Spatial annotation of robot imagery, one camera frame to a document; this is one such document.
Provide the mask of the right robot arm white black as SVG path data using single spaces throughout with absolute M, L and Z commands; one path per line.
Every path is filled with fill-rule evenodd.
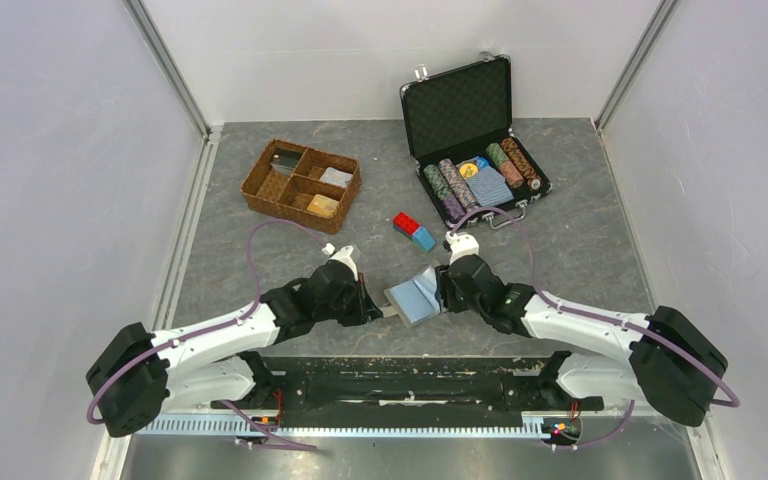
M 435 270 L 444 310 L 472 311 L 494 330 L 589 351 L 563 356 L 537 382 L 551 408 L 588 397 L 644 401 L 664 417 L 698 427 L 720 401 L 726 357 L 679 310 L 652 314 L 587 307 L 522 283 L 505 283 L 477 255 Z

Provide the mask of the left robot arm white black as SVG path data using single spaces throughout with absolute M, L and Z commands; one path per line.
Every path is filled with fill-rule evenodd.
M 308 334 L 319 322 L 361 326 L 384 315 L 361 273 L 331 259 L 308 278 L 268 290 L 239 310 L 187 327 L 119 330 L 92 364 L 87 420 L 113 438 L 141 430 L 161 413 L 199 403 L 266 405 L 274 381 L 260 348 Z

